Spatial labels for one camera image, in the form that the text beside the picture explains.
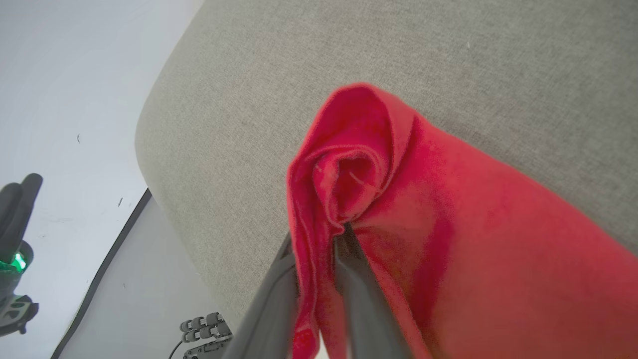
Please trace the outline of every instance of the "gray fabric surface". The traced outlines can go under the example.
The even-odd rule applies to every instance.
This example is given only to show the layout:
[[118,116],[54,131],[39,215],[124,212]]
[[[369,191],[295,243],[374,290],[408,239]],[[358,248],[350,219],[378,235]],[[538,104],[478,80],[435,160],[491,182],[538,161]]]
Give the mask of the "gray fabric surface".
[[638,252],[635,0],[217,0],[175,48],[140,168],[236,328],[287,231],[285,174],[336,87],[368,81]]

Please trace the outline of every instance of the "gray couch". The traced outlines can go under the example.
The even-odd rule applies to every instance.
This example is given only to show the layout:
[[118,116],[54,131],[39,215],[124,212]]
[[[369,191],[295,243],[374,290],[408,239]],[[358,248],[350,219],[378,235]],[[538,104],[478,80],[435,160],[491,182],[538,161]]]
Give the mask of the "gray couch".
[[232,328],[287,232],[288,163],[329,93],[356,81],[638,253],[637,1],[209,1],[157,79],[136,147]]

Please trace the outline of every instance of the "green light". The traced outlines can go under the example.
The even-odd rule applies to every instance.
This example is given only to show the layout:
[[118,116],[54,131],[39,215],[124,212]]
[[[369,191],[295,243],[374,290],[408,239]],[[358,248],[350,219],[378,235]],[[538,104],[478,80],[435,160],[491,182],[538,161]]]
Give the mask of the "green light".
[[27,268],[27,263],[22,259],[22,254],[16,253],[15,260],[11,263],[12,266],[16,267],[18,271],[23,271],[24,268]]

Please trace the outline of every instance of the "red fabric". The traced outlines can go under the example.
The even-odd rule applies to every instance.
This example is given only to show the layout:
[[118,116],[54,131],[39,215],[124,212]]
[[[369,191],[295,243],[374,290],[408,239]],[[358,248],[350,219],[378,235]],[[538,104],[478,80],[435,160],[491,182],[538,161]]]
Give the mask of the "red fabric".
[[638,358],[638,261],[508,165],[396,96],[330,96],[288,171],[301,298],[295,359],[321,330],[346,357],[331,238],[351,222],[415,358]]

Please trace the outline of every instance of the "couch cushion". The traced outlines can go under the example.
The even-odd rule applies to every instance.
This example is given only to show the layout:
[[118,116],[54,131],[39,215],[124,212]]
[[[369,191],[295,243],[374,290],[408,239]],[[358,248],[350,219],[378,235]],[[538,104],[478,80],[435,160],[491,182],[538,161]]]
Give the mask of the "couch cushion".
[[217,0],[144,106],[151,192],[236,328],[285,233],[285,174],[336,87],[368,81],[638,252],[634,0]]

